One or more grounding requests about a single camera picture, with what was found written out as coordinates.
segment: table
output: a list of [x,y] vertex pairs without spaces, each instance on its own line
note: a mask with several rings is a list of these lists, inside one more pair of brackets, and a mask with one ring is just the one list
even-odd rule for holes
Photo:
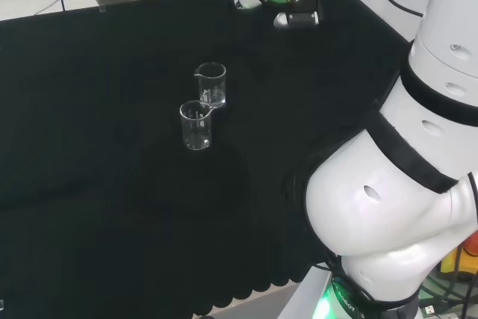
[[[407,47],[358,0],[322,3],[283,32],[224,0],[0,23],[2,317],[191,318],[300,281],[322,258],[284,178],[360,129]],[[179,106],[204,61],[228,107],[191,154]]]

